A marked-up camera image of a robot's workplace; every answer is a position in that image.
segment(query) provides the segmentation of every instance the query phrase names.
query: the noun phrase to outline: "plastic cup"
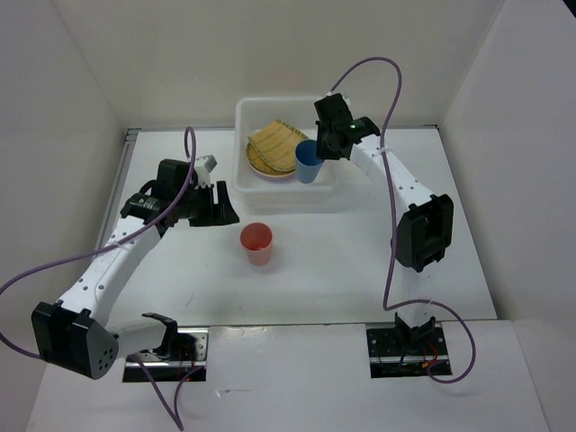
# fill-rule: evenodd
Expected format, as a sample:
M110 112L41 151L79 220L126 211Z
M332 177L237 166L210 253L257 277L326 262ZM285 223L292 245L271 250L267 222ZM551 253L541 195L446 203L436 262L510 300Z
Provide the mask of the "plastic cup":
M264 223L248 224L240 233L240 243L250 264L263 266L272 256L272 230Z
M296 177L301 183L312 183L322 168L323 159L316 157L316 140L305 139L296 146Z

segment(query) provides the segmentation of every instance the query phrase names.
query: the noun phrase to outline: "white tray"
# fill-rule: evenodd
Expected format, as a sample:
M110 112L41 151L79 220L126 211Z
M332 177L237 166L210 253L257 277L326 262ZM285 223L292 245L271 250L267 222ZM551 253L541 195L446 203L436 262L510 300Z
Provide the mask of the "white tray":
M236 105L236 133L232 187L244 200L258 207L294 206L325 201L335 189L335 164L324 162L318 177L311 184L302 184L292 175L284 179L271 179L252 169L246 157L248 136L262 130L275 119L316 139L317 120L314 102L321 96L249 97Z

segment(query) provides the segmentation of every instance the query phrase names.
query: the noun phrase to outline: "red cup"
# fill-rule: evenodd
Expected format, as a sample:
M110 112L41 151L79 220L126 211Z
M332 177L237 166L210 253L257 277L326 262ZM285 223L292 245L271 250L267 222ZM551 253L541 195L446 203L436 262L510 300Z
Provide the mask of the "red cup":
M264 223L248 224L240 233L240 243L254 266L263 266L272 256L272 230Z

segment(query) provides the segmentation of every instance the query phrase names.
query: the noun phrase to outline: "cable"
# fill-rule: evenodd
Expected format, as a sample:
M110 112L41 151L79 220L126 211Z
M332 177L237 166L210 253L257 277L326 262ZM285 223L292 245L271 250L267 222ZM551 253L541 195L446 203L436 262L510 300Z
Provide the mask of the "cable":
M152 189L152 186L154 185L154 183L156 182L156 180L148 180L139 190L139 192L141 194L147 194L148 191L150 189Z
M192 371L184 375L184 377L180 380L178 385L176 386L176 391L174 392L174 413L178 419L180 419L180 413L178 412L178 394L180 393L180 389L182 388L182 384L188 381L190 375L194 374L196 371L203 369L201 366L193 367Z
M154 392L156 392L156 395L160 399L160 402L162 402L162 405L164 405L164 408L166 409L166 412L168 413L168 415L176 423L176 425L178 426L178 429L180 429L181 431L184 431L184 424L182 423L182 420L180 419L180 415L178 414L178 405L177 405L178 393L180 392L180 387L182 387L182 384L188 379L188 377L190 375L192 375L193 373L195 373L196 371L199 371L202 368L201 367L195 367L192 371L190 371L186 375L184 375L184 378L182 378L182 380L180 380L178 382L178 386L176 387L176 391L174 393L174 410L172 410L172 409L170 409L168 402L166 402L166 399L164 398L162 391L160 391L158 384L156 383L156 380L152 376L152 373L150 373L150 370L142 363L142 361L136 355L129 355L127 360L130 362L138 363L138 366L140 366L140 369L146 375L146 378L148 379L148 381L150 381L150 383L152 384L152 387L154 388Z
M190 150L188 149L188 135L189 134L192 137L192 155L190 155ZM48 270L49 268L52 268L52 267L63 266L64 264L72 263L74 261L79 261L81 259L85 259L85 258L93 257L95 255L100 255L100 254L103 254L106 252L110 252L111 250L116 249L119 245L123 245L124 243L127 243L127 242L135 239L137 236L142 234L144 231L149 230L150 228L154 227L157 223L162 221L177 206L178 202L180 201L182 196L185 194L186 189L187 189L187 187L190 184L190 181L192 179L192 174L194 173L194 161L196 160L196 135L194 133L194 128L192 128L191 126L187 127L185 132L184 132L184 147L186 149L186 156L190 158L190 166L188 167L188 173L186 174L186 179L184 180L184 183L182 184L182 187L180 188L180 191L178 192L178 195L175 197L175 199L151 223L149 223L148 225L145 225L142 228L134 231L129 236L122 238L117 243L114 243L112 245L101 247L101 248L94 250L92 252L86 252L86 253L80 254L80 255L69 256L68 258L58 259L56 261L52 261L50 263L39 265L37 267L31 268L30 270L26 270L25 272L18 274L17 276L13 277L8 282L6 282L4 285L2 285L2 287L0 287L0 295L2 295L12 285L14 285L15 283L21 281L22 279L24 279L25 277L28 277L30 275L34 275L34 274L41 272L43 270ZM23 349L23 348L20 348L19 346L17 346L14 342L12 342L10 339L8 339L1 331L0 331L0 341L3 342L8 347L10 347L11 349L13 349L14 351L16 351L17 353L22 354L23 356L28 356L30 358L35 358L35 359L39 359L39 360L41 358L38 354L30 352L26 349Z
M182 373L182 348L178 348L178 373L176 374L176 379L180 379L180 374Z
M359 66L363 65L364 63L368 63L370 61L383 61L384 63L390 64L396 70L396 75L398 76L398 85L396 87L396 95L394 96L394 99L392 100L390 110L386 114L386 118L384 119L384 124L382 125L382 130L381 130L381 134L380 134L380 148L384 149L384 135L385 135L386 131L388 130L388 123L390 122L390 118L392 117L392 113L394 112L394 108L396 108L396 104L398 103L398 99L400 98L400 92L402 89L402 72L401 72L400 66L398 66L398 64L394 60L392 60L391 58L386 58L386 57L364 58L364 59L356 62L354 65L352 65L344 73L344 75L342 75L338 79L338 81L332 86L332 88L330 89L330 92L333 92L334 90L336 90L336 88L340 85L340 83L344 80L344 78L346 78L350 74L350 72L352 72L354 69L358 68ZM462 325L464 331L466 332L466 334L468 335L468 338L470 339L470 346L472 348L472 358L470 359L470 363L468 364L468 367L466 368L466 370L464 372L462 372L459 376L452 378L450 380L440 380L440 379L436 378L431 372L433 367L435 367L441 363L445 363L446 360L440 360L440 361L435 362L434 364L431 364L426 369L426 373L433 381L436 381L437 383L442 383L442 384L458 383L459 381L463 380L466 376L468 376L470 371L474 368L474 364L476 363L476 342L474 341L474 337L473 337L472 332L470 331L470 329L468 328L468 325L464 322L462 317L460 315L458 315L458 313L456 313L455 310L453 310L449 306L446 306L445 304L443 304L439 301L415 299L415 300L401 301L400 303L396 303L393 305L388 304L388 299L390 297L390 291L392 288L392 276L394 274L394 265L396 263L396 251L398 249L398 236L397 236L397 232L396 232L396 227L398 224L397 224L397 220L396 220L396 198L394 197L394 185L392 184L392 174L390 171L390 164L388 163L388 156L386 155L385 151L382 152L382 160L384 162L384 171L386 172L386 181L388 184L388 194L390 196L390 207L391 207L391 218L392 218L391 254L390 254L390 263L388 264L388 275L386 276L386 285L384 287L384 296L382 298L382 308L385 311L394 311L398 308L401 308L402 306L408 306L409 304L422 303L422 304L433 304L439 308L444 309L445 311L450 312L456 318L456 320Z
M400 361L398 362L398 366L396 367L396 371L395 372L399 372L400 369L402 368L402 364L404 363L404 357L406 355L404 353L401 353L400 355Z
M436 347L432 345L430 342L428 342L428 346L432 348L432 351L434 352L434 358L432 359L432 361L435 362L438 359L438 351Z

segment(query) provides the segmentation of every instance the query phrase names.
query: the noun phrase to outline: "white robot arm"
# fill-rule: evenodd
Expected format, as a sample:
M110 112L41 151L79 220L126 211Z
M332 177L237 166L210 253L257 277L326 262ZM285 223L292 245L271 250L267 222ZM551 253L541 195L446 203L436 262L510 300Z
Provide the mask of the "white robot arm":
M214 202L210 172L215 166L213 156L196 159L192 181L178 205L155 226L122 242L161 214L183 185L188 163L170 159L160 162L157 179L145 184L122 208L121 218L106 243L116 248L97 256L54 304L41 302L32 313L42 359L98 379L118 357L150 348L155 348L160 356L170 355L175 339L185 338L178 335L173 319L145 313L114 327L106 325L125 284L168 228L181 219L193 227L239 222L225 182L217 182L218 203Z
M404 286L403 300L430 299L436 286L437 261L444 258L452 241L454 204L446 194L436 196L419 182L389 148L376 140L380 130L367 117L354 120L341 94L328 94L315 104L319 120L317 156L323 159L347 158L360 167L375 184L388 193L382 152L386 152L394 187L398 250L396 259ZM422 338L434 327L426 304L399 309L396 325L403 327L406 339Z

